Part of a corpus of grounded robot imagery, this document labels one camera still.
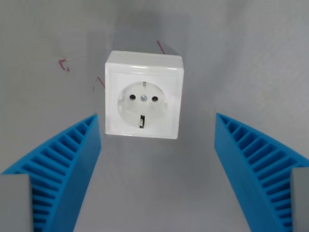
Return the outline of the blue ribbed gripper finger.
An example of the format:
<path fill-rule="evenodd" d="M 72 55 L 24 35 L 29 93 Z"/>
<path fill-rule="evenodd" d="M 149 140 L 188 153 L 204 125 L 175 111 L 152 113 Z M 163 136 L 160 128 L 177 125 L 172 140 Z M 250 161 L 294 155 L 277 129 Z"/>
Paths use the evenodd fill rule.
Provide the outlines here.
<path fill-rule="evenodd" d="M 279 141 L 216 114 L 214 148 L 253 232 L 293 230 L 290 176 L 309 160 Z"/>
<path fill-rule="evenodd" d="M 99 116 L 47 140 L 3 174 L 30 177 L 34 232 L 71 232 L 101 153 Z"/>

